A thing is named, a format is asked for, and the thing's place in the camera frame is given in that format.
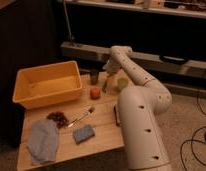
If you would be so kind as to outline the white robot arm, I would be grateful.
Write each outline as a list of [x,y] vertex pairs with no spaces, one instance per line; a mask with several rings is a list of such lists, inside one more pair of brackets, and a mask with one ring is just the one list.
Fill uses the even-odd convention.
[[130,57],[129,46],[112,46],[104,66],[109,76],[120,69],[133,86],[124,88],[116,110],[130,171],[173,171],[155,115],[165,112],[172,103],[170,91]]

